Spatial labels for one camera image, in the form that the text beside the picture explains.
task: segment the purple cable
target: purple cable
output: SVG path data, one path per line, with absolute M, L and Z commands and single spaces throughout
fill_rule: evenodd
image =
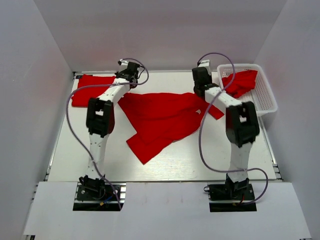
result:
M 78 137 L 78 135 L 75 133 L 73 127 L 71 126 L 71 123 L 70 123 L 70 117 L 69 117 L 69 102 L 70 102 L 70 99 L 72 98 L 72 96 L 80 91 L 80 90 L 83 90 L 83 89 L 89 89 L 89 88 L 97 88 L 97 87 L 111 87 L 111 86 L 116 86 L 116 85 L 135 85 L 135 86 L 138 86 L 138 85 L 142 85 L 142 84 L 145 84 L 148 80 L 149 80 L 149 71 L 148 69 L 140 62 L 138 61 L 137 59 L 134 59 L 134 58 L 130 58 L 130 57 L 127 57 L 127 58 L 123 58 L 122 60 L 133 60 L 133 61 L 136 61 L 137 63 L 139 63 L 141 65 L 141 67 L 143 67 L 145 69 L 145 72 L 146 72 L 146 80 L 141 82 L 141 83 L 130 83 L 130 82 L 121 82 L 121 83 L 117 83 L 117 84 L 100 84 L 100 85 L 88 85 L 88 86 L 82 86 L 82 87 L 79 87 L 78 89 L 74 90 L 73 92 L 71 92 L 71 94 L 68 96 L 67 100 L 66 100 L 66 106 L 65 106 L 65 117 L 66 117 L 66 122 L 67 122 L 67 125 L 72 133 L 72 135 L 75 137 L 75 139 L 81 144 L 81 146 L 87 151 L 87 153 L 89 154 L 91 160 L 93 161 L 93 165 L 94 165 L 94 168 L 96 170 L 96 172 L 98 173 L 98 175 L 100 176 L 100 178 L 102 180 L 104 180 L 106 183 L 108 183 L 111 188 L 112 188 L 112 191 L 115 193 L 115 198 L 118 202 L 118 205 L 119 205 L 119 209 L 121 210 L 121 204 L 120 204 L 120 199 L 118 197 L 118 194 L 116 194 L 116 189 L 115 187 L 113 186 L 113 184 L 108 180 L 106 179 L 105 176 L 103 176 L 101 174 L 101 172 L 99 171 L 98 167 L 97 167 L 97 164 L 95 162 L 95 159 L 94 159 L 94 156 L 91 154 L 90 150 L 88 147 L 86 147 L 86 145 L 81 141 L 81 139 Z
M 264 194 L 265 192 L 267 191 L 267 188 L 268 188 L 268 184 L 269 184 L 269 178 L 268 178 L 268 175 L 267 173 L 261 169 L 261 168 L 258 168 L 258 167 L 254 167 L 254 168 L 249 168 L 249 169 L 239 169 L 239 170 L 219 170 L 219 169 L 215 169 L 215 168 L 212 168 L 210 167 L 206 161 L 205 161 L 205 158 L 204 158 L 204 155 L 203 155 L 203 152 L 202 152 L 202 144 L 201 144 L 201 137 L 202 137 L 202 130 L 203 130 L 203 127 L 204 127 L 204 123 L 205 123 L 205 119 L 206 119 L 206 116 L 209 112 L 209 109 L 211 108 L 211 106 L 213 105 L 214 101 L 220 96 L 220 94 L 225 91 L 231 84 L 232 82 L 234 81 L 235 79 L 235 75 L 236 75 L 236 70 L 235 70 L 235 66 L 233 64 L 233 62 L 231 61 L 231 59 L 229 57 L 227 57 L 226 55 L 222 54 L 222 53 L 219 53 L 219 52 L 209 52 L 205 55 L 203 55 L 199 60 L 198 60 L 198 63 L 206 56 L 208 55 L 221 55 L 221 56 L 224 56 L 225 58 L 227 58 L 229 60 L 229 62 L 231 63 L 232 65 L 232 71 L 233 71 L 233 74 L 232 74 L 232 79 L 231 81 L 212 99 L 212 101 L 210 102 L 210 104 L 208 105 L 208 107 L 206 108 L 205 112 L 204 112 L 204 115 L 203 115 L 203 118 L 202 118 L 202 121 L 201 121 L 201 124 L 200 124 L 200 128 L 199 128 L 199 138 L 198 138 L 198 145 L 199 145 L 199 153 L 200 153 L 200 158 L 203 162 L 203 164 L 208 168 L 210 169 L 211 171 L 214 171 L 214 172 L 217 172 L 217 173 L 224 173 L 224 174 L 227 174 L 227 173 L 236 173 L 236 172 L 250 172 L 250 171 L 254 171 L 254 170 L 259 170 L 261 171 L 264 175 L 265 175 L 265 187 L 262 191 L 262 193 L 254 200 L 252 201 L 249 201 L 249 202 L 246 202 L 246 203 L 242 203 L 242 205 L 248 205 L 248 204 L 252 204 L 252 203 L 255 203 L 256 201 L 258 201 Z

